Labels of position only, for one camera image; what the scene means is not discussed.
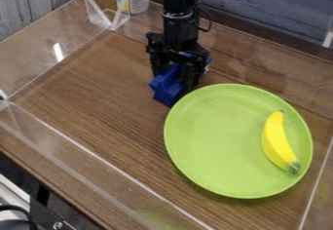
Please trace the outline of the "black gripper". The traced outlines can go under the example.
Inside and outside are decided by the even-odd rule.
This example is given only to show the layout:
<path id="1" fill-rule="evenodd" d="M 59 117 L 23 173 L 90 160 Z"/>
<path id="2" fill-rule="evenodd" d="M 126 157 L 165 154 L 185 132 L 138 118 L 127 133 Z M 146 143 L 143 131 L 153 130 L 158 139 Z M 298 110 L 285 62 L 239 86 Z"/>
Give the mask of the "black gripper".
<path id="1" fill-rule="evenodd" d="M 199 26 L 197 15 L 187 18 L 171 18 L 163 16 L 163 31 L 147 32 L 146 52 L 150 55 L 153 74 L 158 76 L 169 66 L 169 58 L 177 54 L 191 53 L 203 57 L 210 52 L 198 43 L 199 31 L 205 30 Z M 182 66 L 183 92 L 189 93 L 198 85 L 201 76 L 206 72 L 206 67 L 198 63 L 186 63 Z"/>

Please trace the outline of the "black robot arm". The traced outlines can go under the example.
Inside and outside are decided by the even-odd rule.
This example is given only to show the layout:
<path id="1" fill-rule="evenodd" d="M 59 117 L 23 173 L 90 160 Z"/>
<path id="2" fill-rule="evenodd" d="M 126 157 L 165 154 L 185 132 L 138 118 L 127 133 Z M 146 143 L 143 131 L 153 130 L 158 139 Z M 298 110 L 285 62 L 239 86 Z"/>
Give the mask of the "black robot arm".
<path id="1" fill-rule="evenodd" d="M 146 52 L 150 55 L 153 74 L 158 76 L 175 62 L 181 65 L 179 82 L 183 93 L 198 85 L 206 72 L 210 52 L 199 45 L 199 0 L 163 0 L 163 32 L 147 32 Z"/>

